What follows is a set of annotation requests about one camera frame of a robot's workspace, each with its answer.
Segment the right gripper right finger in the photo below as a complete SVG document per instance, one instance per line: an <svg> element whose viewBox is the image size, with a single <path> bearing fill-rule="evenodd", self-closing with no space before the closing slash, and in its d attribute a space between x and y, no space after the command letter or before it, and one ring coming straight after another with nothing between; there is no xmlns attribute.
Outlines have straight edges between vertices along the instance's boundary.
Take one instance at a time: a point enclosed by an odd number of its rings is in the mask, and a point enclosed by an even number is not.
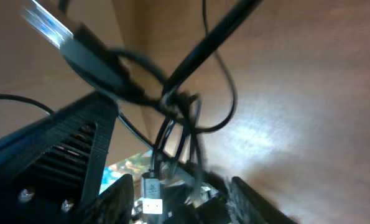
<svg viewBox="0 0 370 224"><path fill-rule="evenodd" d="M226 208L231 223L296 224L240 177L233 177L228 185Z"/></svg>

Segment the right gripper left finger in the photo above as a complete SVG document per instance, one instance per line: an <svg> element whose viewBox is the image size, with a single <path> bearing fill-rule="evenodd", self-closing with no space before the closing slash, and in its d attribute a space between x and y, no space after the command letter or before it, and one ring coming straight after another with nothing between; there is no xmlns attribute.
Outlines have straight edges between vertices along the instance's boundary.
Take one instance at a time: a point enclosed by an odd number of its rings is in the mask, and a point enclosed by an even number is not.
<svg viewBox="0 0 370 224"><path fill-rule="evenodd" d="M87 207L75 215L75 223L128 224L134 205L131 174L124 174Z"/></svg>

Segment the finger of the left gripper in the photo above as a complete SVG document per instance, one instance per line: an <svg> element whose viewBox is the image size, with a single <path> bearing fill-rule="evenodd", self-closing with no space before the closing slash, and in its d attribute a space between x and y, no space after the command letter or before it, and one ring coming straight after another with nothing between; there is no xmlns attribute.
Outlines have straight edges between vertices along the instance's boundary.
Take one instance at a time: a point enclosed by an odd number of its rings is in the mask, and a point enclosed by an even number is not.
<svg viewBox="0 0 370 224"><path fill-rule="evenodd" d="M0 139L0 223L68 223L99 188L118 115L98 92Z"/></svg>

